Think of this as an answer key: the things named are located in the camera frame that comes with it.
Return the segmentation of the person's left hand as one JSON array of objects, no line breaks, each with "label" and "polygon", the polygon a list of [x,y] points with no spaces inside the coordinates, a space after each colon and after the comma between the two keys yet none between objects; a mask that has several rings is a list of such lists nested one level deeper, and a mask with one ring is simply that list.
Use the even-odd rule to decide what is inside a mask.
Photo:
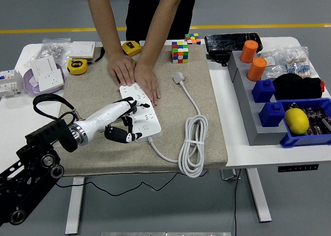
[{"label": "person's left hand", "polygon": [[134,79],[141,86],[147,97],[155,107],[161,98],[157,77],[153,71],[153,66],[138,62],[134,68]]}]

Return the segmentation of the white and black robot left hand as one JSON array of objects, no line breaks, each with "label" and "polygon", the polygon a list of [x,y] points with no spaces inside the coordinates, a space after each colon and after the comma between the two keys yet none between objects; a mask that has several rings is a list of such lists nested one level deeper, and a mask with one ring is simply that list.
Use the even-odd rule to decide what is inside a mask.
[{"label": "white and black robot left hand", "polygon": [[[80,146],[90,143],[97,132],[103,132],[106,139],[127,144],[142,137],[142,133],[132,132],[133,120],[130,118],[137,112],[138,106],[150,107],[147,103],[134,100],[133,97],[126,97],[103,107],[85,120],[73,123],[69,128]],[[128,131],[111,126],[118,118],[122,118]]]}]

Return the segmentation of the person's right hand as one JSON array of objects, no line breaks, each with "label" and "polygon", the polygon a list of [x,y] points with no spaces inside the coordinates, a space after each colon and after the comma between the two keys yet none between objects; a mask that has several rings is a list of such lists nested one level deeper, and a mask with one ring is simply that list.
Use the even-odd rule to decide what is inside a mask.
[{"label": "person's right hand", "polygon": [[134,82],[134,68],[136,62],[124,53],[108,56],[108,71],[117,87],[131,86]]}]

